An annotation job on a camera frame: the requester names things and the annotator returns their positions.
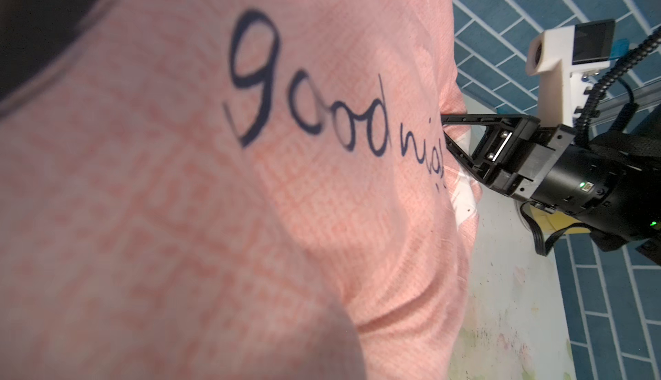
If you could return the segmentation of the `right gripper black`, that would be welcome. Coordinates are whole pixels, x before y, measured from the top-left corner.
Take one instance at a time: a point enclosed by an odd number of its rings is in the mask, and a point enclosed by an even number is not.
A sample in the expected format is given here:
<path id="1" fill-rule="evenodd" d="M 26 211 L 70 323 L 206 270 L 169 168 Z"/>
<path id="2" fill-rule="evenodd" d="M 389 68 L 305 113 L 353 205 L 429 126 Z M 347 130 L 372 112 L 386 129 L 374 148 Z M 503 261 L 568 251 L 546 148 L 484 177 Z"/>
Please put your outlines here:
<path id="1" fill-rule="evenodd" d="M 442 115 L 445 126 L 485 129 L 475 150 L 445 133 L 446 147 L 478 182 L 520 202 L 572 217 L 616 217 L 620 166 L 575 145 L 571 128 L 542 127 L 533 116 Z"/>

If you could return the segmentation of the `salmon pink feather pillow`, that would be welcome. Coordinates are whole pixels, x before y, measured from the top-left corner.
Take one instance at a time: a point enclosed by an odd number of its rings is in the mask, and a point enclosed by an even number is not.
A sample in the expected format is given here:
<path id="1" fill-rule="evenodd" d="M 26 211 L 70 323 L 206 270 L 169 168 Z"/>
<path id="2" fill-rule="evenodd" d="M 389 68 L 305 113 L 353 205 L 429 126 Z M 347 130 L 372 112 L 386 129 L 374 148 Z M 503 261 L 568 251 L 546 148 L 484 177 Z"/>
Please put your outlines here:
<path id="1" fill-rule="evenodd" d="M 1 0 L 4 379 L 444 379 L 452 0 Z"/>

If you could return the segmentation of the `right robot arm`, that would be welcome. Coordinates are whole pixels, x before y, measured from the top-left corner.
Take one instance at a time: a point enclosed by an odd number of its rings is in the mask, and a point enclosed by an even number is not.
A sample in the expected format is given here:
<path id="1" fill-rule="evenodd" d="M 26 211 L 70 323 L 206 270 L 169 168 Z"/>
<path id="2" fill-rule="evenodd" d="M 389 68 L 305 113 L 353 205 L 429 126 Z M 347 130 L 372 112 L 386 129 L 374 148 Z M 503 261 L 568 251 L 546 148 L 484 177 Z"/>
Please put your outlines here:
<path id="1" fill-rule="evenodd" d="M 573 219 L 545 236 L 525 214 L 537 254 L 549 255 L 569 228 L 582 228 L 604 252 L 639 242 L 638 252 L 659 263 L 659 140 L 609 131 L 580 147 L 573 128 L 544 127 L 524 115 L 444 115 L 442 122 L 485 128 L 471 153 L 446 140 L 452 156 L 482 185 L 523 206 Z"/>

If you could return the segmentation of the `yellow pen cup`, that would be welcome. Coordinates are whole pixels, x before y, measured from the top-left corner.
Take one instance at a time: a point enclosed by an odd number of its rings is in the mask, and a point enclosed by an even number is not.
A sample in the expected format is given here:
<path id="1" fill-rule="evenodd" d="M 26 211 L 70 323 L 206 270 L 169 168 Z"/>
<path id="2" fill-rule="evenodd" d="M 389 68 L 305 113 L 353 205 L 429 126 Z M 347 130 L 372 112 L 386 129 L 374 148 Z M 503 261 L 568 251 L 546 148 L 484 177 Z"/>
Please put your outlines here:
<path id="1" fill-rule="evenodd" d="M 579 221 L 575 218 L 567 216 L 559 211 L 556 211 L 553 214 L 549 214 L 547 211 L 537 209 L 533 206 L 530 206 L 528 211 L 536 223 L 540 226 L 544 235 L 551 235 L 552 233 L 573 225 L 574 223 L 579 223 Z"/>

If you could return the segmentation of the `floral table mat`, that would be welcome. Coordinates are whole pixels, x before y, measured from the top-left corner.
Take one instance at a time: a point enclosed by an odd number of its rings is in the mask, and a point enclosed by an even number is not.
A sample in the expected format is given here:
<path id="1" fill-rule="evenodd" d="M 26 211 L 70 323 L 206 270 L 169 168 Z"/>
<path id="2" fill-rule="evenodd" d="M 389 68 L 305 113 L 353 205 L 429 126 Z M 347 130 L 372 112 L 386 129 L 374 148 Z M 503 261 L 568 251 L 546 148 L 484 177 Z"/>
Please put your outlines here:
<path id="1" fill-rule="evenodd" d="M 554 256 L 535 253 L 516 201 L 483 190 L 451 379 L 576 377 Z"/>

